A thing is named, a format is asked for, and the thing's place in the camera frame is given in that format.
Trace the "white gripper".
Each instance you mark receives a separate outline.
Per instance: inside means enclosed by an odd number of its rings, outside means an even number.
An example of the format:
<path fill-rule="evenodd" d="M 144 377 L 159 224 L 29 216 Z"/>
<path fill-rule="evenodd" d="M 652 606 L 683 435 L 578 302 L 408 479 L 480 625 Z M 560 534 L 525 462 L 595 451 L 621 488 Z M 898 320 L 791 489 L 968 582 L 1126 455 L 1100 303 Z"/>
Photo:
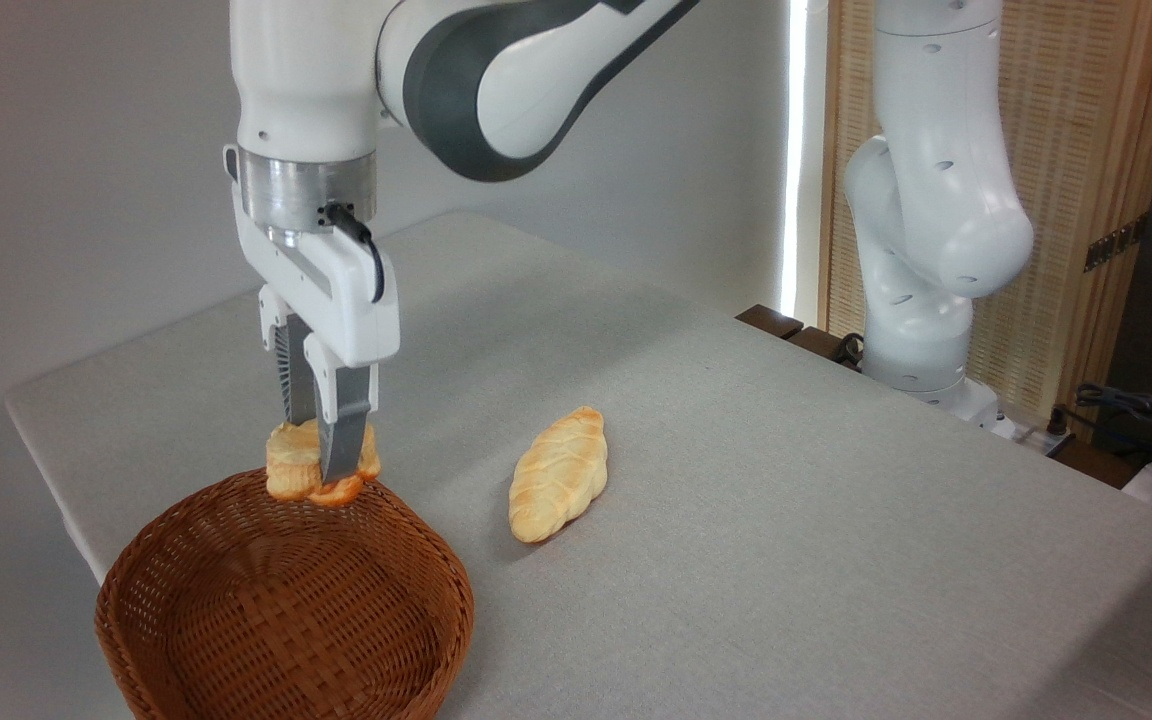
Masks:
<path fill-rule="evenodd" d="M 378 404 L 376 363 L 401 343 L 396 276 L 366 225 L 376 158 L 288 161 L 232 143 L 223 165 L 238 247 L 266 283 L 262 346 L 275 356 L 285 420 L 300 427 L 317 415 L 323 482 L 343 480 Z"/>

